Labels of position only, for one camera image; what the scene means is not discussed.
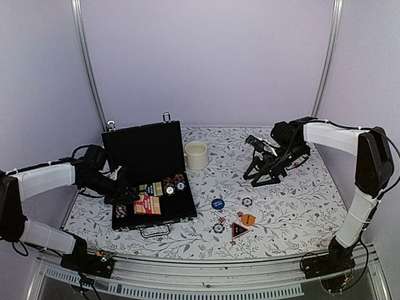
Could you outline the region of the blue small blind button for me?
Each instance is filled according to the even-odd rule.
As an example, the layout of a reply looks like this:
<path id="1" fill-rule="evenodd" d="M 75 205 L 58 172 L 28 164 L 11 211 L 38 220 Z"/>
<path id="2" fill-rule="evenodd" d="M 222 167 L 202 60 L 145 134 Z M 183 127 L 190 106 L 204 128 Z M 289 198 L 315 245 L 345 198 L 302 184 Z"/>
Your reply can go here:
<path id="1" fill-rule="evenodd" d="M 215 210 L 222 210 L 225 207 L 225 202 L 220 198 L 216 198 L 212 200 L 211 206 Z"/>

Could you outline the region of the triangular all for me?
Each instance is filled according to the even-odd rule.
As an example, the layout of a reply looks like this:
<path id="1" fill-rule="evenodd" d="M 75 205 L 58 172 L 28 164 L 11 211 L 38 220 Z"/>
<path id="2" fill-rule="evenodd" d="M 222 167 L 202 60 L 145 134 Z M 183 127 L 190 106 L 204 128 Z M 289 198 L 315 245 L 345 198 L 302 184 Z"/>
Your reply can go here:
<path id="1" fill-rule="evenodd" d="M 237 223 L 232 223 L 231 226 L 232 229 L 232 239 L 236 239 L 238 237 L 241 237 L 242 235 L 246 234 L 249 232 L 248 228 L 243 227 L 242 225 L 239 225 Z"/>

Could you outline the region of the blue playing card deck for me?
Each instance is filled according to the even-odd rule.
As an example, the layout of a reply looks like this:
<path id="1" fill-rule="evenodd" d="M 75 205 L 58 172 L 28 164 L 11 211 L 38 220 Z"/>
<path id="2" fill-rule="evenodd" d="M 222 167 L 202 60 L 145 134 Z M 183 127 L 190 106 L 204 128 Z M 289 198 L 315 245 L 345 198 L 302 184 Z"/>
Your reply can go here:
<path id="1" fill-rule="evenodd" d="M 139 186 L 139 194 L 144 196 L 161 197 L 163 193 L 163 186 L 161 182 L 154 182 L 142 184 Z"/>

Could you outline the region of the red playing card deck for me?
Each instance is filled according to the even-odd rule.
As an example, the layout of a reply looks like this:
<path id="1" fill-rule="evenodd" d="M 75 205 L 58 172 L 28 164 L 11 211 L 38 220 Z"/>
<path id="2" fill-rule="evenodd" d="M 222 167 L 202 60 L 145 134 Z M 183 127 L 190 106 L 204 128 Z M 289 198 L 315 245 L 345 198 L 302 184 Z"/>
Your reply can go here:
<path id="1" fill-rule="evenodd" d="M 134 214 L 161 215 L 159 197 L 140 195 L 134 202 Z"/>

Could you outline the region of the left aluminium frame post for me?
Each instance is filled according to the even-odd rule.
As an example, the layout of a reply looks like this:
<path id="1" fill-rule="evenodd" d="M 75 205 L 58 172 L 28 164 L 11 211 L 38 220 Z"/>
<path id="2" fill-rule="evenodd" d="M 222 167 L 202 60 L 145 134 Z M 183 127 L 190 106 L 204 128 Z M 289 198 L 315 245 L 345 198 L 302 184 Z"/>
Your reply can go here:
<path id="1" fill-rule="evenodd" d="M 89 89 L 91 92 L 92 100 L 94 103 L 94 110 L 97 115 L 97 118 L 100 123 L 100 127 L 102 131 L 106 130 L 106 116 L 104 113 L 103 106 L 101 104 L 101 100 L 99 97 L 99 91 L 96 84 L 94 71 L 91 63 L 90 53 L 89 53 L 89 46 L 88 41 L 86 38 L 86 32 L 84 27 L 84 18 L 82 12 L 81 1 L 79 0 L 72 0 L 71 1 L 72 7 L 72 15 L 74 18 L 74 24 L 76 28 L 77 40 L 79 43 L 82 61 L 84 65 L 84 69 L 86 72 L 87 81 L 89 84 Z"/>

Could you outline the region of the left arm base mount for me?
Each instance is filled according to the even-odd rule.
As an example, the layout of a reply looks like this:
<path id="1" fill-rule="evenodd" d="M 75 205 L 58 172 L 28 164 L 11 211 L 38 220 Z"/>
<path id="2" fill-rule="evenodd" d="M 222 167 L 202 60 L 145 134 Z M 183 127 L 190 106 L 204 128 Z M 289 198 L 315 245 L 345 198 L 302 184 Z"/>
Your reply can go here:
<path id="1" fill-rule="evenodd" d="M 111 278 L 114 269 L 114 259 L 110 252 L 100 250 L 96 254 L 89 254 L 87 242 L 75 234 L 75 245 L 71 254 L 63 254 L 61 267 L 83 274 L 89 274 L 101 278 Z"/>

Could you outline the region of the black chip stack white top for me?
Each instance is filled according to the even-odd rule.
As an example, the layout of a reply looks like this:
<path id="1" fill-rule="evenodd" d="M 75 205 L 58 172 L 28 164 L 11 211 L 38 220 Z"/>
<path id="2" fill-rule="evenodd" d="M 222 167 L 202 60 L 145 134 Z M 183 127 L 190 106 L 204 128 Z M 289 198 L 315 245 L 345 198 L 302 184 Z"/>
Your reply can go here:
<path id="1" fill-rule="evenodd" d="M 174 185 L 174 181 L 172 178 L 167 177 L 165 179 L 163 179 L 163 187 L 164 187 L 164 193 L 167 196 L 172 196 L 175 193 L 175 185 Z"/>

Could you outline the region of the blue chip stack white top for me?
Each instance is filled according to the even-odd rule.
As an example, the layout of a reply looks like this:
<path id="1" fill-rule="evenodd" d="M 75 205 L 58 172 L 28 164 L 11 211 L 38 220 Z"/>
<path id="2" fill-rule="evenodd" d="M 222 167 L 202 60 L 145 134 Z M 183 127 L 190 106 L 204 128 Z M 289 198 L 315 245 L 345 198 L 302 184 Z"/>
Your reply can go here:
<path id="1" fill-rule="evenodd" d="M 174 176 L 174 183 L 177 191 L 183 191 L 186 188 L 185 178 L 182 174 L 176 174 Z"/>

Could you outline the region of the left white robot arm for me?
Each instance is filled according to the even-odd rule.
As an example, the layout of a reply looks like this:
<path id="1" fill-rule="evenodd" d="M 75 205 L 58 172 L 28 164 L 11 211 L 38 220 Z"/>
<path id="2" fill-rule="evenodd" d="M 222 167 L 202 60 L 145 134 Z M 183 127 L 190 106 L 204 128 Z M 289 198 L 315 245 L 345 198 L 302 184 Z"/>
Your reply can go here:
<path id="1" fill-rule="evenodd" d="M 71 154 L 1 172 L 1 239 L 54 251 L 61 255 L 65 267 L 88 271 L 95 264 L 105 264 L 106 258 L 89 254 L 84 239 L 59 228 L 72 188 L 92 190 L 107 204 L 131 204 L 139 196 L 121 167 L 113 177 L 102 172 L 108 161 L 103 147 L 89 144 L 82 148 L 85 153 L 81 157 Z"/>

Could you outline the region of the aluminium frame post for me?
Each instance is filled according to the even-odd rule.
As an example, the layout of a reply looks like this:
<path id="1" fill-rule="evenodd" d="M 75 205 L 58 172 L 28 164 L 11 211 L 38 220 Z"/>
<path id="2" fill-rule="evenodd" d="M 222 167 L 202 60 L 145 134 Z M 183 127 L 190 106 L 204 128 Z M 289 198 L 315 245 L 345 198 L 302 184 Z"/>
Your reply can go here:
<path id="1" fill-rule="evenodd" d="M 86 72 L 87 81 L 89 84 L 89 89 L 91 92 L 92 100 L 94 103 L 94 110 L 97 115 L 97 118 L 100 123 L 100 127 L 102 131 L 106 130 L 106 116 L 104 113 L 103 106 L 101 104 L 101 100 L 99 97 L 99 91 L 96 84 L 94 71 L 91 63 L 90 53 L 89 53 L 89 46 L 88 41 L 86 38 L 86 32 L 84 27 L 84 18 L 82 12 L 81 1 L 79 0 L 72 0 L 71 1 L 72 7 L 72 15 L 74 18 L 74 24 L 76 28 L 77 40 L 79 43 L 82 61 L 84 65 L 84 69 Z"/>
<path id="2" fill-rule="evenodd" d="M 324 94 L 328 86 L 329 74 L 333 63 L 334 52 L 336 49 L 336 44 L 338 41 L 338 36 L 340 31 L 341 16 L 343 12 L 343 2 L 344 2 L 343 0 L 333 1 L 331 25 L 327 40 L 326 55 L 324 58 L 324 64 L 322 66 L 322 73 L 317 87 L 316 97 L 311 111 L 312 117 L 318 117 L 323 103 Z"/>

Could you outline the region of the black poker chip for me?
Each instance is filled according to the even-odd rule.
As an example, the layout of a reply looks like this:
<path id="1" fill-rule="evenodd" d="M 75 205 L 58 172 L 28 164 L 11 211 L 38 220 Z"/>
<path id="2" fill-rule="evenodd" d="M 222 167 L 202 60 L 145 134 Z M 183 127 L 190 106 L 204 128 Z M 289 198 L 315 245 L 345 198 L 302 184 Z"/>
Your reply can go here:
<path id="1" fill-rule="evenodd" d="M 224 231 L 224 226 L 222 224 L 215 224 L 212 227 L 212 230 L 213 230 L 214 233 L 220 234 L 220 233 L 222 233 Z"/>

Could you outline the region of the orange big blind button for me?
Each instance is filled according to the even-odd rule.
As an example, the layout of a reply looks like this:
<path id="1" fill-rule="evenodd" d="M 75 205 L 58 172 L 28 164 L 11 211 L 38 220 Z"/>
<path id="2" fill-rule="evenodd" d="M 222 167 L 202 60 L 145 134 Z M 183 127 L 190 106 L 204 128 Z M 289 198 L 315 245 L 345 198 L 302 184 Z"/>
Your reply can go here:
<path id="1" fill-rule="evenodd" d="M 251 214 L 243 214 L 241 217 L 241 222 L 245 226 L 253 226 L 256 222 L 256 218 Z"/>

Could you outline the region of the blue ten poker chip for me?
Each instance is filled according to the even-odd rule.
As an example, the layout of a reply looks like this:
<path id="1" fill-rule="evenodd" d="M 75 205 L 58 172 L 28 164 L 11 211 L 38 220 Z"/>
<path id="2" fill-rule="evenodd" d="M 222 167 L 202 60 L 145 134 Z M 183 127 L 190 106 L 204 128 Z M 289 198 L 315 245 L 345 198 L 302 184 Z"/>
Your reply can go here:
<path id="1" fill-rule="evenodd" d="M 242 205 L 246 207 L 250 207 L 253 205 L 253 200 L 249 197 L 245 197 L 242 199 Z"/>

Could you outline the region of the orange chip stack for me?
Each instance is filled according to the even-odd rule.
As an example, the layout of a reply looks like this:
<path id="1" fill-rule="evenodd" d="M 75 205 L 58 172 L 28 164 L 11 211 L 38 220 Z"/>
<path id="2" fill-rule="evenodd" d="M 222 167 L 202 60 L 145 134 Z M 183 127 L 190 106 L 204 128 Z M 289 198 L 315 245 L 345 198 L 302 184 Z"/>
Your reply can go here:
<path id="1" fill-rule="evenodd" d="M 116 205 L 116 218 L 125 218 L 128 215 L 127 207 L 123 204 Z"/>

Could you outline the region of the cream ribbed cup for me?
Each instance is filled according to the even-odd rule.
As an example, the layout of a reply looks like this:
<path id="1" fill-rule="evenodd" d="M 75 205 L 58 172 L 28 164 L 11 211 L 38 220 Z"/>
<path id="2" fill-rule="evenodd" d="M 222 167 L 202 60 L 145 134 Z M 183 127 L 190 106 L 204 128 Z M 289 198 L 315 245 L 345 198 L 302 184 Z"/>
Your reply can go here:
<path id="1" fill-rule="evenodd" d="M 185 145 L 186 167 L 198 171 L 208 165 L 207 146 L 201 141 L 192 141 Z"/>

